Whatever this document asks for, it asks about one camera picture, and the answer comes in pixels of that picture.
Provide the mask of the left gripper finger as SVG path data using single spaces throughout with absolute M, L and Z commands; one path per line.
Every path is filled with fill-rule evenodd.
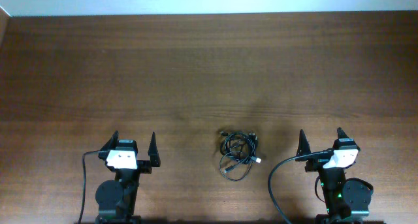
M 110 139 L 105 143 L 105 145 L 100 149 L 102 152 L 113 150 L 117 143 L 119 138 L 119 132 L 115 131 L 113 135 L 110 137 Z
M 161 166 L 161 159 L 159 156 L 159 152 L 157 149 L 156 144 L 156 135 L 152 133 L 152 137 L 150 140 L 150 145 L 148 148 L 148 156 L 150 157 L 150 163 L 152 167 L 160 167 Z

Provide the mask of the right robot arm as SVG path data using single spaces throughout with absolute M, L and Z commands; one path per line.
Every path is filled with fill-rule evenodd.
M 304 131 L 300 131 L 297 161 L 306 162 L 306 172 L 318 173 L 315 186 L 321 187 L 327 209 L 326 214 L 315 217 L 315 223 L 362 223 L 370 215 L 373 186 L 358 178 L 346 178 L 346 169 L 355 164 L 360 150 L 339 127 L 331 148 L 312 152 Z

